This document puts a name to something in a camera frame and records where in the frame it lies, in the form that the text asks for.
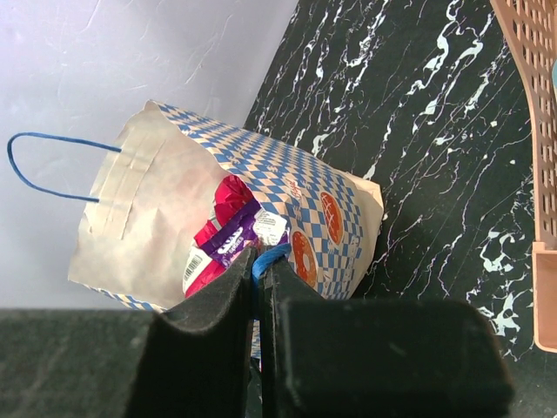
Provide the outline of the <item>blue checkered paper bag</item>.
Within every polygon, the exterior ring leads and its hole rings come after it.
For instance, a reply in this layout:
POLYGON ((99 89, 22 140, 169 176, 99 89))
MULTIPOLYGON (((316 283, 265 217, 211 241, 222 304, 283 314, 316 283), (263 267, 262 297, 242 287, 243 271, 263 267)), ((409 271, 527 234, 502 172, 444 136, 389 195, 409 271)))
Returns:
POLYGON ((372 181, 282 141, 158 102, 124 126, 77 230, 68 278, 128 307, 164 311, 211 260, 191 249, 232 174, 287 221, 287 255, 318 294, 349 298, 372 262, 384 206, 372 181))

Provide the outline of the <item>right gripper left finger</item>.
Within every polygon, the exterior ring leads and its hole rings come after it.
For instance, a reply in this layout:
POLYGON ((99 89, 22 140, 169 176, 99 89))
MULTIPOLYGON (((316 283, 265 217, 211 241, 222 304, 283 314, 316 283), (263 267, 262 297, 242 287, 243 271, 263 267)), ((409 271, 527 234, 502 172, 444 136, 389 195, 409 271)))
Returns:
POLYGON ((155 316, 126 416, 244 416, 256 256, 245 249, 212 283, 155 316))

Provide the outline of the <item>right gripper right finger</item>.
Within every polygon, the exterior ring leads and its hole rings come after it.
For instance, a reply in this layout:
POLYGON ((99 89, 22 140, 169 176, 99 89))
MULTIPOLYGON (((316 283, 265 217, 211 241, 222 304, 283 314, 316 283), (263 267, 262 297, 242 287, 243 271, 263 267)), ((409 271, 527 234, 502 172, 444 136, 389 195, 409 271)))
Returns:
POLYGON ((505 417, 493 331, 454 300, 325 300, 285 260, 259 281, 266 417, 505 417))

